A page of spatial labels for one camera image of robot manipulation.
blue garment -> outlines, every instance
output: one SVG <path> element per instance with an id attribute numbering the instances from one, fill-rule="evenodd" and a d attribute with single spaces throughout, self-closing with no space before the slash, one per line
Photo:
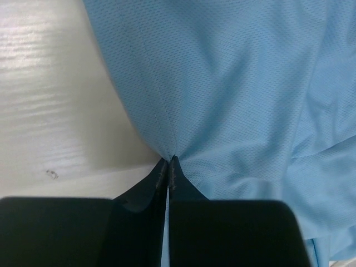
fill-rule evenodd
<path id="1" fill-rule="evenodd" d="M 84 3 L 154 150 L 210 199 L 285 201 L 315 266 L 356 256 L 355 0 Z"/>

